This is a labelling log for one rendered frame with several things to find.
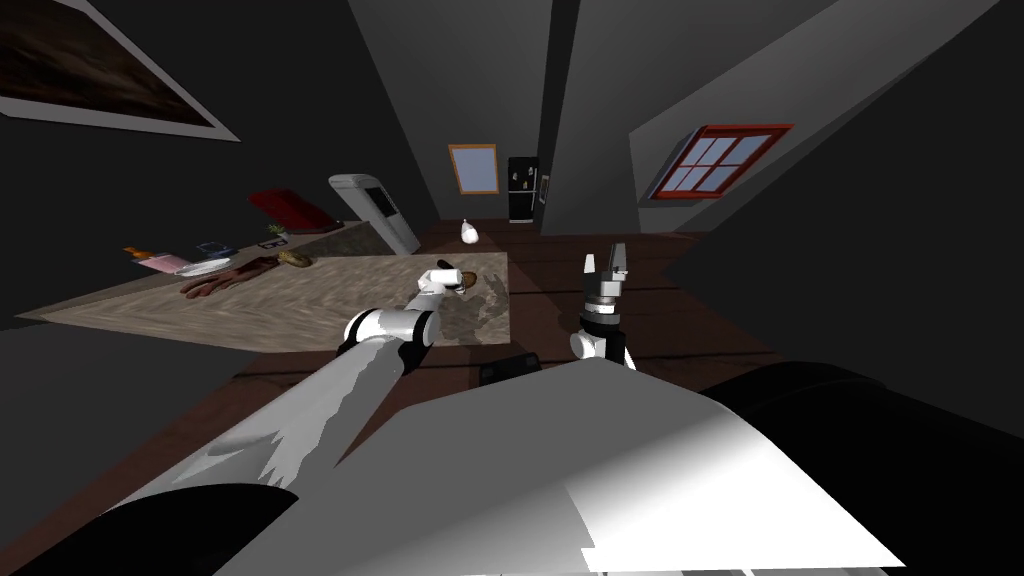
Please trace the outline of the tan framed window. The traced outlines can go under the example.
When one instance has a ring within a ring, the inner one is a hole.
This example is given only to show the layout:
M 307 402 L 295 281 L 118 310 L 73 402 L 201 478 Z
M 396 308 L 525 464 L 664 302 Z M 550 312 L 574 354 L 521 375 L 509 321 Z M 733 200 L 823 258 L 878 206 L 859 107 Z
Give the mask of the tan framed window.
M 447 151 L 460 194 L 500 193 L 494 145 L 450 145 Z

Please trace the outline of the white tall appliance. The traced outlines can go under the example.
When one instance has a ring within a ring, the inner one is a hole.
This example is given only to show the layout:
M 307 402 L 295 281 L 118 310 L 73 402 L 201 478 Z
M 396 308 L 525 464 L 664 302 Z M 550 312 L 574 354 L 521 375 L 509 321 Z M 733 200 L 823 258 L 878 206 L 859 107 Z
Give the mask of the white tall appliance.
M 396 255 L 411 255 L 420 243 L 383 184 L 369 174 L 338 174 L 329 178 L 333 190 L 353 212 L 369 222 Z

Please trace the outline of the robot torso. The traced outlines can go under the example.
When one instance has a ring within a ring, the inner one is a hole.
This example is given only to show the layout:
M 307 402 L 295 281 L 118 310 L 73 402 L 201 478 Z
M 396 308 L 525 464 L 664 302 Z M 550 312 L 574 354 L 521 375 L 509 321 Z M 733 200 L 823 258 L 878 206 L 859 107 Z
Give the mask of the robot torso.
M 402 410 L 216 576 L 899 565 L 728 408 L 588 359 Z

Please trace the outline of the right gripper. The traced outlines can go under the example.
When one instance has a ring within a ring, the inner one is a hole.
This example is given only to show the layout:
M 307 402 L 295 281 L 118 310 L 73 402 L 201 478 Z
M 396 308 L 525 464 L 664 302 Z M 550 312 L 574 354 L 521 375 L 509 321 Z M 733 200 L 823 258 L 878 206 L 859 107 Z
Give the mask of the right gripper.
M 609 253 L 608 268 L 596 271 L 594 254 L 584 259 L 583 274 L 586 277 L 586 300 L 593 302 L 613 301 L 622 294 L 622 285 L 628 277 L 626 246 L 615 243 Z

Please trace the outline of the reddish brown long object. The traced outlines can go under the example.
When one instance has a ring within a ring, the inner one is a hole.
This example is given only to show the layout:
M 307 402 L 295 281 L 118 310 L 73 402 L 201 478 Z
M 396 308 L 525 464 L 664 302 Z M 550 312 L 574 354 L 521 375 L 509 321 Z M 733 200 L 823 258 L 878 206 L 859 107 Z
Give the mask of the reddish brown long object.
M 208 297 L 218 291 L 248 282 L 279 264 L 280 260 L 276 257 L 258 257 L 242 266 L 190 282 L 184 285 L 179 293 L 186 299 Z

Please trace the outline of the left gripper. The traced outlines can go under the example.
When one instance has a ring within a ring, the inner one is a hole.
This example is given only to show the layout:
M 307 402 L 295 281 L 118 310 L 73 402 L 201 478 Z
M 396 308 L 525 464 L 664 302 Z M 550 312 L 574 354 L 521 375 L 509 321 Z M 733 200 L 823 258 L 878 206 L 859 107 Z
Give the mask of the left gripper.
M 456 293 L 465 291 L 463 273 L 456 268 L 427 270 L 418 279 L 418 289 L 422 294 L 442 294 L 447 290 Z

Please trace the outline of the white plate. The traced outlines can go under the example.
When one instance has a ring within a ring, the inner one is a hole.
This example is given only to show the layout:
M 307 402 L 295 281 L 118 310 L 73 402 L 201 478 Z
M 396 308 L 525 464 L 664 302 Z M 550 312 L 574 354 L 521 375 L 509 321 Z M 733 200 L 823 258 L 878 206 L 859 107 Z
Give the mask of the white plate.
M 191 278 L 199 277 L 206 274 L 211 274 L 228 268 L 231 264 L 231 258 L 215 258 L 208 259 L 201 262 L 196 262 L 191 264 L 184 265 L 174 272 L 176 276 Z

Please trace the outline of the black fridge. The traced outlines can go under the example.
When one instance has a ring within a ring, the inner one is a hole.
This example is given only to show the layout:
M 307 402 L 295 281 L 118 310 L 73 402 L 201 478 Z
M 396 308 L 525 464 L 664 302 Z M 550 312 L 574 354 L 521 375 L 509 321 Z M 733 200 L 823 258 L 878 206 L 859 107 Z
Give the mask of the black fridge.
M 508 216 L 511 223 L 531 223 L 537 199 L 539 158 L 509 157 Z

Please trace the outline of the dark framed wall picture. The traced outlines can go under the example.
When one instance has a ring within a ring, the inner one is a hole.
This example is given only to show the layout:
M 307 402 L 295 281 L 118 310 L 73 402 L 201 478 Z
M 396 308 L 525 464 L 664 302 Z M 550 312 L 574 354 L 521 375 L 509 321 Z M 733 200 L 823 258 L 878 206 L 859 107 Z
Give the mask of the dark framed wall picture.
M 0 0 L 0 114 L 238 139 L 87 0 Z

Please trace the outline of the red framed window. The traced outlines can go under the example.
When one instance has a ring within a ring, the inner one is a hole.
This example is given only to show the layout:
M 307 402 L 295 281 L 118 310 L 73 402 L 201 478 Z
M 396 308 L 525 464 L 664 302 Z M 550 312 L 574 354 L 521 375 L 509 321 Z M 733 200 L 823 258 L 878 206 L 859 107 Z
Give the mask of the red framed window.
M 701 126 L 669 155 L 646 198 L 720 198 L 792 128 L 791 124 Z

